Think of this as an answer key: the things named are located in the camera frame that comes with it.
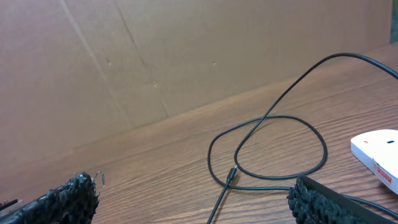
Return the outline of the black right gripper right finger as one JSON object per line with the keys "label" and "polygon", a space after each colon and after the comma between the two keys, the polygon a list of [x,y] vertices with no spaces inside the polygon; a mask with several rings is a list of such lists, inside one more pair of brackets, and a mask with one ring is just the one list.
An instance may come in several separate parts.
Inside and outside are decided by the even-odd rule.
{"label": "black right gripper right finger", "polygon": [[385,207],[360,198],[341,195],[307,176],[297,178],[295,186],[289,190],[287,200],[297,223],[395,224],[394,221],[374,213],[363,205],[397,218],[396,213]]}

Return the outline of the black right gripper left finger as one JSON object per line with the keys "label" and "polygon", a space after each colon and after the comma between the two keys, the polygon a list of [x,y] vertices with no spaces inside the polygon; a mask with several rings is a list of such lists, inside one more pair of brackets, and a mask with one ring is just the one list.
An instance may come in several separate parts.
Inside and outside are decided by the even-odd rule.
{"label": "black right gripper left finger", "polygon": [[95,179],[82,172],[1,218],[1,224],[90,224],[98,205]]}

